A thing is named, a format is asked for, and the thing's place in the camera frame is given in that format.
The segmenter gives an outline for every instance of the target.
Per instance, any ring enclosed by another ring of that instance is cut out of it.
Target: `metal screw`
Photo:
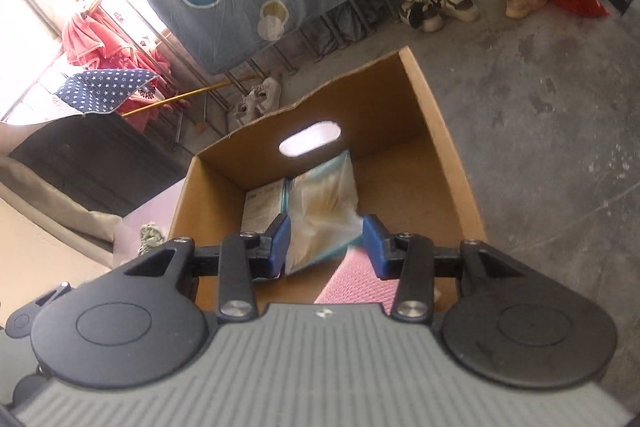
[[[398,304],[398,313],[402,317],[408,317],[410,319],[418,319],[424,317],[427,314],[429,307],[420,301],[403,301]]]
[[[227,317],[246,317],[254,309],[246,301],[228,301],[222,305],[220,311]]]

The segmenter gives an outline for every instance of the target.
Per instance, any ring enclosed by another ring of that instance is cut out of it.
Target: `gray floor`
[[[640,5],[522,22],[476,0],[476,23],[433,35],[383,24],[284,76],[283,104],[409,45],[462,156],[491,242],[597,301],[620,332],[603,385],[640,410]]]

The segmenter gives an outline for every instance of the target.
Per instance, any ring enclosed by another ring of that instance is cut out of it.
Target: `star-patterned fabric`
[[[156,76],[148,70],[83,71],[68,77],[55,95],[80,112],[109,113]]]

